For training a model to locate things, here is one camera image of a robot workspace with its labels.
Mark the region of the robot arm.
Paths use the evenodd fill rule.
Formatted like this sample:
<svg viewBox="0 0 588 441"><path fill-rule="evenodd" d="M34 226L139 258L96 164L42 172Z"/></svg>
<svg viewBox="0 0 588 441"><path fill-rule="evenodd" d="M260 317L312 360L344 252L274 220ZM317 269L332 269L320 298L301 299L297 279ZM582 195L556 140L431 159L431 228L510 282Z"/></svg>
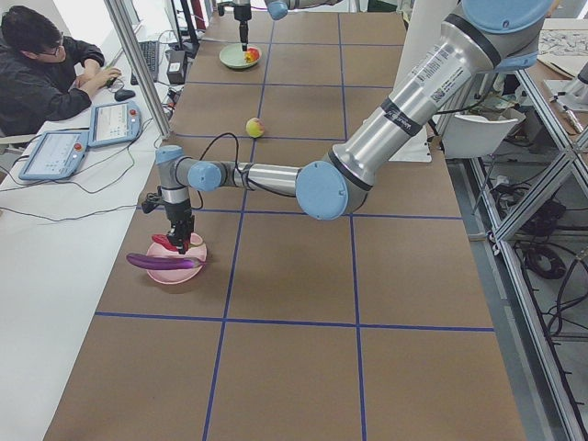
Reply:
<svg viewBox="0 0 588 441"><path fill-rule="evenodd" d="M273 20L284 18L290 10L308 9L318 6L334 6L339 1L303 1L303 0L271 0L265 1L266 11ZM249 45L249 21L252 19L252 6L249 0L229 1L229 7L233 10L233 17L239 23L239 37L243 52Z"/></svg>
<svg viewBox="0 0 588 441"><path fill-rule="evenodd" d="M376 173L474 75L526 69L537 60L538 38L549 1L459 2L440 22L440 35L422 59L343 142L303 167L192 159L181 147L157 150L156 192L144 213L164 207L174 252L185 254L194 231L189 191L219 187L264 190L295 198L319 221L359 209Z"/></svg>

